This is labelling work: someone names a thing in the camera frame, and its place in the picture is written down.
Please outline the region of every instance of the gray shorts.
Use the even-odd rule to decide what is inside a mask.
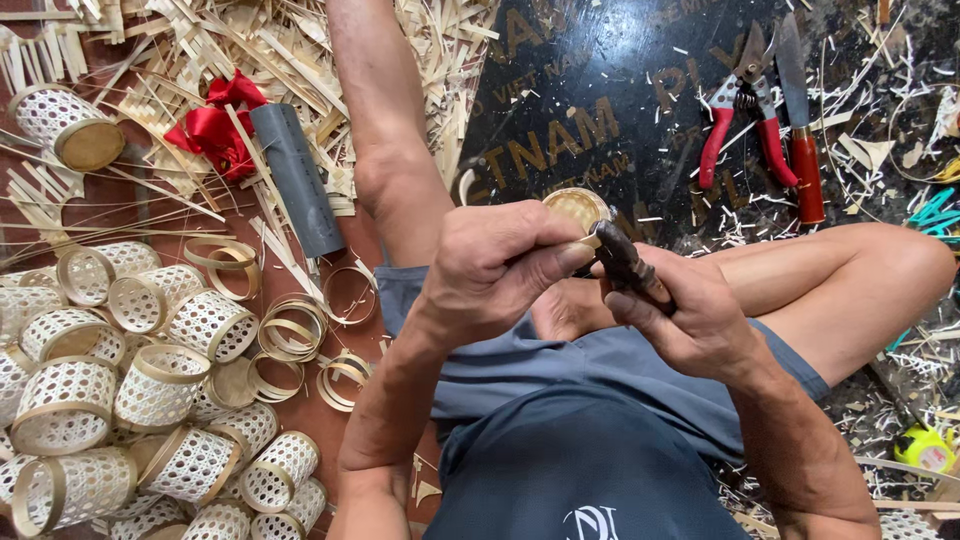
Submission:
[[[428,267],[375,269],[380,308],[387,332],[396,335],[420,295]],[[767,345],[810,398],[829,387],[816,371],[773,331],[756,319],[750,324],[767,336]],[[557,382],[597,384],[634,398],[657,414],[703,457],[743,461],[740,424],[727,387],[677,373],[632,327],[595,331],[573,341],[537,338],[528,311],[510,331],[461,347],[444,364],[431,416],[438,438],[525,394]]]

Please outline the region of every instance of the red fabric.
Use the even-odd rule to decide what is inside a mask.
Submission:
[[[239,110],[237,118],[247,135],[253,134],[250,110],[267,103],[253,82],[244,77],[237,69],[233,80],[226,82],[217,79],[210,84],[206,103],[213,108],[193,109],[183,118],[183,126],[178,123],[163,138],[193,154],[204,154],[218,173],[227,180],[237,181],[251,174],[253,166],[250,152],[233,127],[230,116],[224,110],[229,103],[234,108],[245,103],[248,110]]]

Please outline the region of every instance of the dark gray t-shirt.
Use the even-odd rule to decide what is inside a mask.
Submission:
[[[427,539],[749,538],[704,461],[613,389],[557,384],[457,428]]]

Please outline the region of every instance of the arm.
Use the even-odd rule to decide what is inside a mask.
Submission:
[[[409,538],[410,463],[447,354],[509,330],[547,287],[587,264],[593,250],[567,243],[582,235],[537,201],[446,215],[423,290],[347,423],[332,540]]]
[[[667,364],[718,380],[740,416],[747,463],[785,539],[879,538],[876,510],[840,432],[750,326],[719,267],[637,244],[677,302],[665,316],[632,294],[604,302],[640,330]],[[603,274],[602,267],[594,273]]]

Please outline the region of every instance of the red handle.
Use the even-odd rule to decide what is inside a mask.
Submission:
[[[723,146],[723,139],[727,136],[730,121],[733,120],[733,109],[711,107],[710,111],[713,113],[713,130],[707,137],[704,152],[700,155],[700,187],[703,189],[713,187],[713,172],[717,167],[717,156],[720,154],[720,147]]]
[[[797,184],[800,223],[812,225],[824,221],[827,217],[824,215],[824,193],[820,188],[820,164],[817,163],[817,145],[812,136],[798,136],[794,132],[790,162],[800,179]]]
[[[776,116],[756,123],[760,131],[760,142],[763,143],[763,155],[767,157],[767,166],[774,171],[774,176],[781,184],[787,187],[797,185],[797,177],[783,160],[783,149],[780,148],[780,122]]]

